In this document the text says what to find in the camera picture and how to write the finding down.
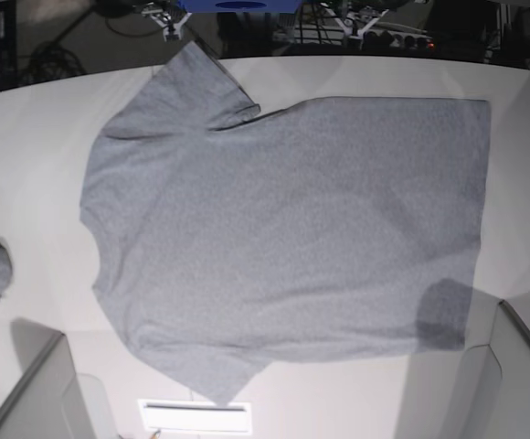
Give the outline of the blue box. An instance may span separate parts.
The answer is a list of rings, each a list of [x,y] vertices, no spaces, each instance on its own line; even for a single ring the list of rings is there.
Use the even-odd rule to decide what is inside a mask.
[[[294,13],[301,0],[181,0],[190,13]]]

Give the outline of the white slotted tray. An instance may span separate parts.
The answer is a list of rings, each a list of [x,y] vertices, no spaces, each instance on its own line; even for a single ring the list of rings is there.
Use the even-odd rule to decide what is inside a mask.
[[[252,435],[252,407],[238,402],[219,407],[212,402],[140,399],[143,426],[149,431],[195,435]]]

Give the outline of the grey partition right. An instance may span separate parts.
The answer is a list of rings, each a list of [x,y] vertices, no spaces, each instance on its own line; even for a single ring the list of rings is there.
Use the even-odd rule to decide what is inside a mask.
[[[462,356],[448,421],[449,438],[530,438],[530,330],[506,301],[488,344]]]

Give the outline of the grey T-shirt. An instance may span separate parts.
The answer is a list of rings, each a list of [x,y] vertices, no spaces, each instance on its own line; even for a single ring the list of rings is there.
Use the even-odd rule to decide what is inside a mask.
[[[90,150],[101,309],[136,358],[219,405],[274,362],[461,350],[490,127],[479,100],[262,115],[189,44]]]

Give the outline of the grey partition left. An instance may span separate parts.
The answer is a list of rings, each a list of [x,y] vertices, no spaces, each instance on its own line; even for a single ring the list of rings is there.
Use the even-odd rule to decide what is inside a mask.
[[[117,438],[104,386],[56,331],[0,406],[0,438]]]

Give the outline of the grey partition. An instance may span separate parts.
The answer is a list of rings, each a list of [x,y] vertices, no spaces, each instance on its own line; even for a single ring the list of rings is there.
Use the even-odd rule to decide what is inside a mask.
[[[462,356],[448,421],[449,438],[530,438],[530,330],[506,301],[488,344]]]
[[[56,331],[0,406],[0,438],[117,438],[104,386]]]

